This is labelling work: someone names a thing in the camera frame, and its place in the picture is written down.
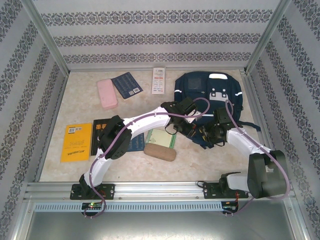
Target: patterned wallpaper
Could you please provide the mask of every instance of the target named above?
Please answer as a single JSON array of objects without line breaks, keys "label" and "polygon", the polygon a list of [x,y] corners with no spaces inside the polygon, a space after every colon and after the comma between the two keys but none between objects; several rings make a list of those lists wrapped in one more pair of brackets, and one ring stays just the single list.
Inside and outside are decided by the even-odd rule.
[{"label": "patterned wallpaper", "polygon": [[251,73],[312,239],[320,239],[320,8],[294,0]]},{"label": "patterned wallpaper", "polygon": [[249,2],[35,0],[34,4],[68,67],[81,70],[245,67],[279,0]]},{"label": "patterned wallpaper", "polygon": [[64,75],[19,0],[0,3],[0,240],[37,174]]}]

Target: marble pattern surface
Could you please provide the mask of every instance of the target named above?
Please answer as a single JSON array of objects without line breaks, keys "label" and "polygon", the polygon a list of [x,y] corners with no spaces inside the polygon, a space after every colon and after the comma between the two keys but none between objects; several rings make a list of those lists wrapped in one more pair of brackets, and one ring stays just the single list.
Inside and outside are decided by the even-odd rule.
[{"label": "marble pattern surface", "polygon": [[[71,72],[62,99],[55,128],[42,170],[41,182],[77,182],[85,173],[94,156],[88,161],[60,162],[66,125],[93,123],[95,119],[134,117],[149,112],[162,102],[174,100],[175,80],[187,71],[168,70],[166,72],[165,95],[151,95],[152,71],[131,71],[143,92],[123,99],[115,90],[118,107],[104,110],[101,107],[96,83],[99,80],[117,77],[125,72]],[[238,70],[220,71],[237,79],[243,92],[242,121],[253,122],[245,88]],[[255,139],[255,129],[246,127]],[[204,150],[181,134],[177,134],[174,149],[177,153],[172,162],[160,160],[143,151],[127,152],[108,169],[104,181],[110,182],[153,182],[153,181],[214,181],[223,173],[245,171],[248,159],[233,146],[215,146]]]}]

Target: blue notebook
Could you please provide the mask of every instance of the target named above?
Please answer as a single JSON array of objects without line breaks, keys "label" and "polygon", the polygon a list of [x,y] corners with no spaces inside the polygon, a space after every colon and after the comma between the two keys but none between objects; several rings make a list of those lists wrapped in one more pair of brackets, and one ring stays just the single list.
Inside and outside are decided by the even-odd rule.
[{"label": "blue notebook", "polygon": [[141,133],[130,141],[127,152],[143,151],[145,149],[145,134]]},{"label": "blue notebook", "polygon": [[130,72],[112,78],[111,81],[123,99],[130,98],[143,91]]}]

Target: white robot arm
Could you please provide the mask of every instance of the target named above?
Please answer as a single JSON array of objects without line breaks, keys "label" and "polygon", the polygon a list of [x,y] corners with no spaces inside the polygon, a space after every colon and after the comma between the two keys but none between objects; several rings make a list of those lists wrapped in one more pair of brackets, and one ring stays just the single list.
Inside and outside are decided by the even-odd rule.
[{"label": "white robot arm", "polygon": [[[185,118],[195,109],[193,100],[187,97],[180,103],[164,102],[155,110],[136,117],[111,118],[99,136],[96,161],[79,180],[83,194],[89,199],[95,195],[92,187],[98,188],[101,185],[111,163],[126,153],[130,140],[137,135],[173,124],[173,128],[178,132],[192,137],[196,132],[196,125]],[[270,153],[285,169],[284,154],[281,151],[272,151],[257,141],[248,140],[245,129],[235,126],[227,116],[226,109],[220,108],[214,112],[214,121],[199,128],[206,141],[216,144],[223,140],[249,158],[248,172],[226,173],[221,176],[220,181],[224,182],[224,188],[250,192],[255,198],[285,193],[287,186],[284,176],[265,153]]]}]

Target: metal frame bar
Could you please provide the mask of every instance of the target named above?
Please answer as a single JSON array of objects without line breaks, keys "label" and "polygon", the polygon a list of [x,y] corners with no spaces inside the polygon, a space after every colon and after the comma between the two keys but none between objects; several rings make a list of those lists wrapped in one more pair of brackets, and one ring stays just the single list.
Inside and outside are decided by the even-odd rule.
[{"label": "metal frame bar", "polygon": [[44,146],[43,154],[42,154],[42,157],[41,157],[40,163],[39,163],[38,172],[36,173],[36,176],[35,176],[35,179],[34,179],[35,182],[38,182],[40,180],[41,173],[42,173],[42,170],[43,170],[44,165],[45,165],[45,160],[46,160],[46,157],[47,157],[47,153],[48,153],[49,145],[50,145],[50,142],[51,142],[51,138],[52,138],[52,135],[54,133],[56,121],[57,121],[57,118],[58,118],[58,114],[59,114],[60,106],[61,106],[61,103],[62,103],[62,99],[64,97],[64,93],[65,93],[65,90],[66,90],[68,78],[69,78],[69,74],[67,74],[65,76],[65,78],[64,78],[64,83],[63,83],[63,86],[62,86],[62,90],[61,90],[61,93],[60,93],[60,96],[59,96],[59,99],[58,99],[58,103],[57,103],[56,108],[55,108],[54,116],[53,116],[53,119],[52,119],[52,124],[51,124],[51,127],[49,129],[48,140],[46,141],[46,144]]},{"label": "metal frame bar", "polygon": [[23,202],[14,226],[11,240],[25,240],[34,214],[35,204],[33,202]]},{"label": "metal frame bar", "polygon": [[[92,202],[70,200],[72,184],[78,182],[30,182],[23,202]],[[196,181],[167,182],[104,182],[115,184],[114,199],[107,202],[188,202],[188,201],[234,201],[233,198],[205,199],[203,189]]]},{"label": "metal frame bar", "polygon": [[[165,67],[167,71],[220,71],[220,70],[239,70],[243,67],[236,66],[212,66],[212,67]],[[130,71],[152,71],[153,67],[125,67],[125,68],[85,68],[85,69],[73,69],[72,73],[82,72],[130,72]]]},{"label": "metal frame bar", "polygon": [[268,25],[266,26],[261,38],[259,39],[258,44],[253,50],[247,65],[244,68],[246,73],[250,73],[254,68],[256,62],[258,61],[261,53],[265,49],[272,34],[276,30],[278,23],[280,22],[282,16],[284,15],[290,3],[291,0],[280,0],[278,6],[274,10],[273,15],[271,16],[270,21],[268,22]]},{"label": "metal frame bar", "polygon": [[[273,143],[269,132],[267,131],[267,123],[264,118],[262,108],[259,105],[258,95],[255,91],[252,78],[245,71],[240,71],[241,78],[244,84],[245,93],[248,98],[252,117],[255,123],[261,127],[261,132],[258,133],[259,141],[268,148],[273,148]],[[292,196],[283,201],[286,213],[293,231],[295,239],[310,240],[310,235],[306,227],[296,194],[291,186]]]},{"label": "metal frame bar", "polygon": [[[220,201],[171,201],[171,202],[108,202],[104,212],[108,213],[151,213],[151,212],[222,212]],[[100,212],[88,209],[88,213]],[[84,212],[83,202],[37,202],[36,213],[79,213]]]},{"label": "metal frame bar", "polygon": [[31,18],[33,24],[35,25],[36,29],[39,31],[44,43],[47,45],[48,49],[50,50],[53,58],[57,62],[58,66],[63,72],[64,76],[68,76],[70,70],[67,66],[67,63],[60,53],[58,46],[56,45],[55,40],[51,36],[44,20],[40,16],[33,0],[21,0],[22,5],[24,6],[26,12],[28,13],[29,17]]}]

